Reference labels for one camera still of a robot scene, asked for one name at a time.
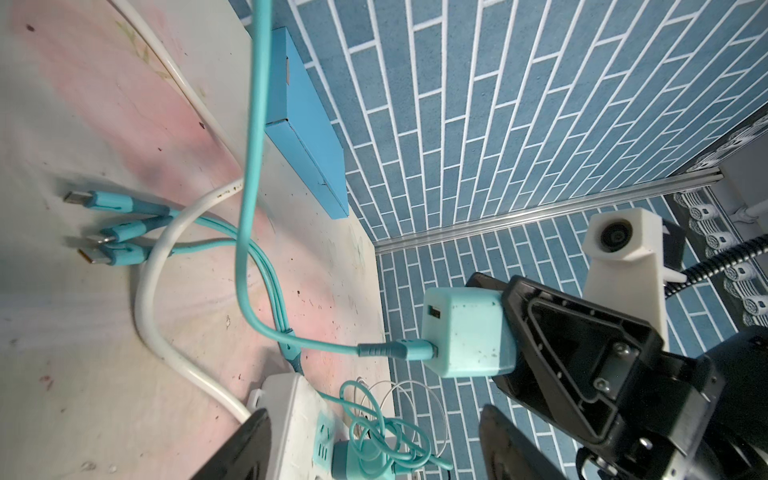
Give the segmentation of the teal square charger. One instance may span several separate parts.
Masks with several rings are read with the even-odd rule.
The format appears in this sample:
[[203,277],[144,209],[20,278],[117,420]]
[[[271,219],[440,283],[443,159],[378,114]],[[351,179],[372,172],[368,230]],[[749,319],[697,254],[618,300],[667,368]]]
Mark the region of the teal square charger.
[[252,22],[252,81],[244,190],[236,244],[236,295],[248,323],[289,353],[313,349],[355,357],[420,361],[441,378],[491,377],[514,370],[517,346],[502,306],[502,294],[487,288],[432,288],[425,298],[422,331],[416,340],[341,345],[297,337],[285,326],[266,326],[254,313],[245,265],[257,203],[269,109],[285,80],[272,29],[272,4],[256,1]]

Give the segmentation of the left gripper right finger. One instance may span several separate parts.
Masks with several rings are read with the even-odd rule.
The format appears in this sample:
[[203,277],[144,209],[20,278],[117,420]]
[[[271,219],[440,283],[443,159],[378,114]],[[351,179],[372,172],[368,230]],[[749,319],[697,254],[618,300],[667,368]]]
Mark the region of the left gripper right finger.
[[561,471],[496,406],[480,414],[479,439],[489,479],[565,479]]

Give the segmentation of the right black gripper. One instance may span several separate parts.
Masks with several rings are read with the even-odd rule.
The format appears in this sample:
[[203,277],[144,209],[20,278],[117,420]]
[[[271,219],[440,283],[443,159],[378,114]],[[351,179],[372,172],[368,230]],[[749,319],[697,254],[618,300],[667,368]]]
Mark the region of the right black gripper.
[[764,479],[767,330],[752,326],[694,361],[692,383],[656,378],[664,345],[646,321],[516,275],[467,282],[499,294],[516,365],[507,397],[576,438],[577,475],[602,479]]

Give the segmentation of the teal plug adapter with prongs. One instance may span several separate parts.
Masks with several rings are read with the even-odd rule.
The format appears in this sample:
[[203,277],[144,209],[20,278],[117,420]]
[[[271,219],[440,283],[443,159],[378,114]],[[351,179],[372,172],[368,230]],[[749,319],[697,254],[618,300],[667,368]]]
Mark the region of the teal plug adapter with prongs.
[[[91,264],[106,264],[109,266],[139,265],[149,260],[153,246],[140,245],[134,242],[154,230],[167,227],[180,211],[168,205],[140,200],[133,196],[106,191],[90,190],[85,192],[68,192],[63,201],[80,205],[84,208],[118,214],[138,214],[142,217],[123,223],[107,226],[96,235],[88,237],[94,246],[90,249],[80,249],[79,253]],[[223,220],[210,216],[201,216],[195,224],[223,234],[223,239],[198,241],[191,244],[172,247],[168,256],[177,254],[192,254],[213,248],[234,246],[237,236],[236,228]],[[265,280],[270,299],[277,304],[271,307],[276,315],[276,329],[282,334],[293,335],[289,326],[285,303],[279,290],[276,272],[269,263],[266,254],[251,240],[248,247],[249,255],[256,263],[261,273],[267,274]],[[278,343],[284,359],[291,363],[296,372],[302,373],[300,349],[295,341]],[[352,413],[350,427],[351,440],[338,441],[333,446],[333,461],[340,466],[332,473],[334,479],[389,479],[397,474],[416,473],[427,465],[447,470],[448,478],[454,469],[452,461],[441,458],[446,449],[437,447],[433,440],[415,424],[401,418],[384,417],[382,405],[377,402],[370,392],[371,387],[363,385],[362,381],[349,381],[341,387],[340,394],[345,390],[354,389],[360,392],[363,399],[370,402],[370,407],[363,406],[355,400],[348,401],[340,396],[328,396],[320,393],[325,400],[338,405],[345,405],[345,412]],[[394,440],[390,446],[384,435],[392,434],[387,440]]]

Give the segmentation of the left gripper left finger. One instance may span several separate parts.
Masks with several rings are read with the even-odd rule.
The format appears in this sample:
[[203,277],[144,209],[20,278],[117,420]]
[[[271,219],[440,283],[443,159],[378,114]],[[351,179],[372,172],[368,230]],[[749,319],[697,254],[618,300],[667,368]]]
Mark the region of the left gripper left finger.
[[263,480],[272,447],[271,419],[256,410],[192,476],[193,480]]

